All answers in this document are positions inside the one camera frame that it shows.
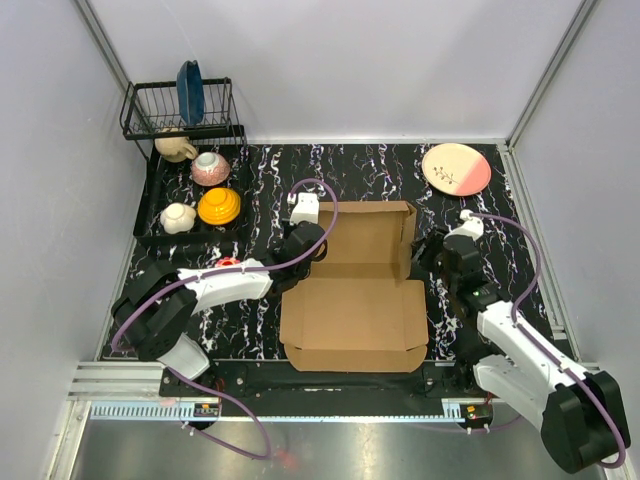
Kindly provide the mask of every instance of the cardboard box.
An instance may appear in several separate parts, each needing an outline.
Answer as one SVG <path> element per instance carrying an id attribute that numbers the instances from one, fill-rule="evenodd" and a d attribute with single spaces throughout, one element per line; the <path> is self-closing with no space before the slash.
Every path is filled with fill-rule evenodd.
<path id="1" fill-rule="evenodd" d="M 331 203 L 320 204 L 328 228 Z M 416 211 L 340 202 L 327 257 L 282 297 L 280 341 L 300 371 L 411 372 L 427 354 L 424 283 L 406 280 Z"/>

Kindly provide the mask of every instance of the black marble countertop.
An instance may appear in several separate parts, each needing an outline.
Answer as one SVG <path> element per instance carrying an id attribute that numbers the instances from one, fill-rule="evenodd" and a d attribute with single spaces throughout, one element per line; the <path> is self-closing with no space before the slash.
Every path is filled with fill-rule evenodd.
<path id="1" fill-rule="evenodd" d="M 163 258 L 178 267 L 211 267 L 222 256 L 259 255 L 282 234 L 280 219 L 288 213 L 286 197 L 301 179 L 323 179 L 339 200 L 406 200 L 418 210 L 416 238 L 435 225 L 453 227 L 460 210 L 493 213 L 517 219 L 516 209 L 496 145 L 471 145 L 488 160 L 492 169 L 489 186 L 471 197 L 455 198 L 431 189 L 422 174 L 421 161 L 432 145 L 265 145 L 250 146 L 230 158 L 237 173 L 250 162 L 251 175 L 243 199 L 246 249 L 230 244 L 169 245 L 145 249 L 137 246 L 127 281 L 144 272 L 148 258 Z M 165 193 L 161 201 L 184 201 L 195 205 L 194 186 L 188 163 L 170 164 L 166 169 Z M 321 198 L 330 201 L 328 195 Z M 512 227 L 485 221 L 481 244 L 487 276 L 511 295 L 521 293 L 533 277 L 533 263 L 524 237 Z M 441 282 L 431 275 L 426 282 L 429 346 L 427 359 L 453 358 L 451 346 L 461 323 L 452 312 Z M 551 330 L 539 291 L 524 301 L 525 317 L 545 336 Z M 192 317 L 187 332 L 212 359 L 284 359 L 279 342 L 280 298 L 246 300 L 214 307 Z M 111 351 L 112 327 L 102 351 L 103 359 L 129 354 Z"/>

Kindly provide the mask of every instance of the black wire dish rack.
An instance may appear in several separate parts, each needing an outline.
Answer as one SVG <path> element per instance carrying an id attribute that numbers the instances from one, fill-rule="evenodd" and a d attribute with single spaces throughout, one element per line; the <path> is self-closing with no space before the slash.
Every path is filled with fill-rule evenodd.
<path id="1" fill-rule="evenodd" d="M 180 116 L 176 82 L 130 83 L 120 112 L 122 133 L 136 144 L 139 140 L 189 137 L 199 153 L 220 153 L 231 164 L 231 175 L 218 186 L 233 189 L 242 199 L 241 213 L 230 224 L 212 226 L 196 217 L 189 232 L 165 233 L 160 224 L 162 210 L 174 202 L 197 207 L 209 188 L 193 182 L 191 161 L 167 162 L 155 145 L 147 157 L 138 145 L 147 160 L 147 178 L 133 234 L 149 253 L 157 256 L 164 256 L 165 250 L 175 245 L 206 250 L 216 244 L 223 253 L 244 249 L 252 183 L 244 126 L 238 121 L 231 80 L 209 79 L 202 83 L 205 109 L 203 120 L 197 125 L 187 125 Z"/>
<path id="2" fill-rule="evenodd" d="M 208 79 L 202 84 L 203 119 L 197 125 L 187 125 L 180 116 L 176 82 L 130 83 L 120 111 L 124 137 L 127 140 L 184 136 L 244 140 L 244 127 L 238 122 L 231 79 Z"/>

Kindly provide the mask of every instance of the white wall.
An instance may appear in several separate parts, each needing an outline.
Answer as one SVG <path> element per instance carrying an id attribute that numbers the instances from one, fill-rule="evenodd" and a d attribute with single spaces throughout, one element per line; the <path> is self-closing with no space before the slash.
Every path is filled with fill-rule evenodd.
<path id="1" fill-rule="evenodd" d="M 92 0 L 134 82 L 235 83 L 250 140 L 506 137 L 579 0 Z"/>
<path id="2" fill-rule="evenodd" d="M 24 480 L 96 351 L 144 162 L 70 1 L 0 2 L 0 45 L 0 477 Z"/>
<path id="3" fill-rule="evenodd" d="M 621 385 L 636 469 L 639 18 L 636 0 L 600 2 L 516 146 L 580 351 Z"/>

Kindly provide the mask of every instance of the metal floor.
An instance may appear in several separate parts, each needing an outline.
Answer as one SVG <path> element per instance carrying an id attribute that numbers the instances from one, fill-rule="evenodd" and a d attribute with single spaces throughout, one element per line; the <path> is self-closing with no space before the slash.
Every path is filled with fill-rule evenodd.
<path id="1" fill-rule="evenodd" d="M 496 424 L 513 417 L 496 406 Z M 600 468 L 560 470 L 524 421 L 490 435 L 427 431 L 416 424 L 279 423 L 267 425 L 275 458 L 249 460 L 168 422 L 87 423 L 74 480 L 596 480 Z M 250 423 L 219 423 L 209 432 L 256 452 Z"/>

